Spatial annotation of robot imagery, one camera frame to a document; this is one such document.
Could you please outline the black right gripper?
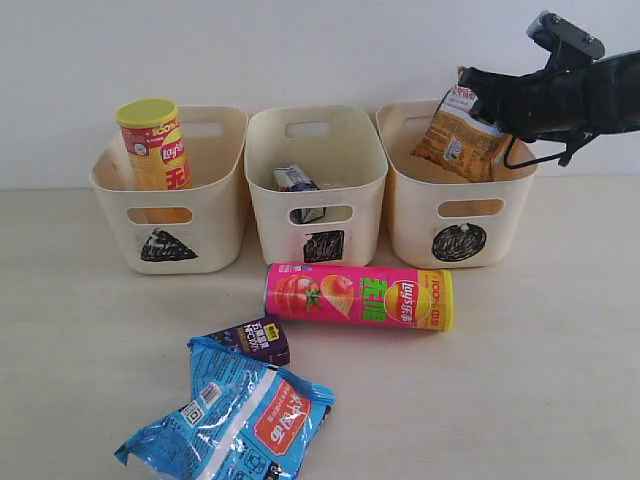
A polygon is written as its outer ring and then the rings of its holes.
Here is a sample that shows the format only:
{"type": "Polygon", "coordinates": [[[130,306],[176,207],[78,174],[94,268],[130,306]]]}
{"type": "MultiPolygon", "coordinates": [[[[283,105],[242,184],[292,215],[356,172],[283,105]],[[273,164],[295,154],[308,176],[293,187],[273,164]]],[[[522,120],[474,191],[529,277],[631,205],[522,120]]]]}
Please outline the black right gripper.
{"type": "MultiPolygon", "coordinates": [[[[463,67],[458,85],[494,95],[505,76],[463,67]]],[[[639,129],[639,52],[607,57],[588,66],[517,77],[498,99],[477,98],[470,116],[522,138],[551,133],[615,135],[639,129]]]]}

